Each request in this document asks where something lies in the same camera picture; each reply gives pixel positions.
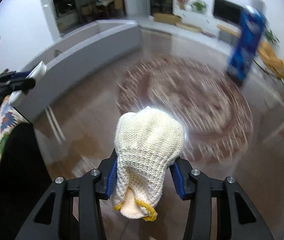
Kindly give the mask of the cardboard box on floor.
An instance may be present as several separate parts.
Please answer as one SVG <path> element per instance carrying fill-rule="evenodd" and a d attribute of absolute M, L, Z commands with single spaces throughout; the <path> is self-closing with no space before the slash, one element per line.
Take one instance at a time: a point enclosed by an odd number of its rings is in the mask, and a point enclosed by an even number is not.
<path fill-rule="evenodd" d="M 153 20 L 154 22 L 176 25 L 181 23 L 182 18 L 174 14 L 154 13 Z"/>

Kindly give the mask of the yellow lounge chair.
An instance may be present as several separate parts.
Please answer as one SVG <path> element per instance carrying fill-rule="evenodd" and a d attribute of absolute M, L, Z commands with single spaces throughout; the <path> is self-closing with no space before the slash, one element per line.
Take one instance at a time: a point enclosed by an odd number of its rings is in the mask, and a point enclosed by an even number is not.
<path fill-rule="evenodd" d="M 272 46 L 267 41 L 260 43 L 258 55 L 264 65 L 273 72 L 277 78 L 284 78 L 284 60 L 277 57 Z"/>

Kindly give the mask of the blue patterned tall can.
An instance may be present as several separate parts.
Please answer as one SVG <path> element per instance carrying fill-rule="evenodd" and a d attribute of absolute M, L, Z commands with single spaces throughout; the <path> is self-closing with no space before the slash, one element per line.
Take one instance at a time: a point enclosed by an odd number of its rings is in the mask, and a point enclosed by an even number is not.
<path fill-rule="evenodd" d="M 241 33 L 227 66 L 227 76 L 241 87 L 245 82 L 256 55 L 267 20 L 252 6 L 246 6 L 240 16 Z"/>

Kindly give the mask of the flower vase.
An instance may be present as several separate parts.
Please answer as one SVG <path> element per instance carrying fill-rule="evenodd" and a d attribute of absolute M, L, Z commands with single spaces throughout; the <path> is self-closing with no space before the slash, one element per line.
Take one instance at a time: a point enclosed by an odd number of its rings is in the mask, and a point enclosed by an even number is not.
<path fill-rule="evenodd" d="M 176 1 L 181 10 L 185 10 L 185 6 L 189 2 L 189 0 L 176 0 Z"/>

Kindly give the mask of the wooden bench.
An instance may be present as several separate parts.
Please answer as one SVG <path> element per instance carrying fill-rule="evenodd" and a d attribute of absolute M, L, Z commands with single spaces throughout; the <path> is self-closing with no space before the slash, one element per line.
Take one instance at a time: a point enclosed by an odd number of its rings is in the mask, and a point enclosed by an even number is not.
<path fill-rule="evenodd" d="M 218 29 L 218 40 L 221 40 L 222 34 L 226 33 L 229 34 L 231 36 L 231 39 L 233 40 L 234 38 L 239 38 L 240 37 L 240 33 L 238 31 L 229 29 L 225 26 L 222 26 L 220 24 L 216 25 L 217 29 Z"/>

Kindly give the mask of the green potted plant right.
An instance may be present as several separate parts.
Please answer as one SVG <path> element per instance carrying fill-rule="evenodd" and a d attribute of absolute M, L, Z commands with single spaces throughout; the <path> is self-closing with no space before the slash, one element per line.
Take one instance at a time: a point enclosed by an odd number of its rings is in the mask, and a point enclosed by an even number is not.
<path fill-rule="evenodd" d="M 273 34 L 273 31 L 271 29 L 265 29 L 265 38 L 266 40 L 272 44 L 277 45 L 279 43 L 279 39 Z"/>

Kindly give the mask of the green potted plant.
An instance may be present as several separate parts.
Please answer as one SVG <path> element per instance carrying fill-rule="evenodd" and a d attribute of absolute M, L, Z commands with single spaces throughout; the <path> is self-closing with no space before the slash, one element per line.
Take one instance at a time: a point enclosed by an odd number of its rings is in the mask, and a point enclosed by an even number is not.
<path fill-rule="evenodd" d="M 207 3 L 203 0 L 192 1 L 191 6 L 192 6 L 193 11 L 199 12 L 202 14 L 205 13 L 208 8 Z"/>
<path fill-rule="evenodd" d="M 273 34 L 273 31 L 271 29 L 265 29 L 265 38 L 266 40 L 272 44 L 277 45 L 279 43 L 279 39 Z"/>

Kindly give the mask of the green potted plant left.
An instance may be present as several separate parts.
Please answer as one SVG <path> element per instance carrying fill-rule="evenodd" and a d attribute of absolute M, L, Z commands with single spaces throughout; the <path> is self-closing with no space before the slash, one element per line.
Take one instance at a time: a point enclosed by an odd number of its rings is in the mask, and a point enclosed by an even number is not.
<path fill-rule="evenodd" d="M 202 14 L 205 13 L 208 8 L 207 3 L 203 0 L 192 1 L 191 6 L 192 6 L 193 11 L 199 12 Z"/>

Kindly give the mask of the black television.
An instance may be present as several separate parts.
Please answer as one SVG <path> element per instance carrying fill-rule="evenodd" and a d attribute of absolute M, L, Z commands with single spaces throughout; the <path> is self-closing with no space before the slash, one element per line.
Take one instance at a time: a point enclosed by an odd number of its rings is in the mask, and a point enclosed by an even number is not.
<path fill-rule="evenodd" d="M 240 25 L 243 7 L 227 0 L 214 0 L 213 16 L 232 25 Z"/>

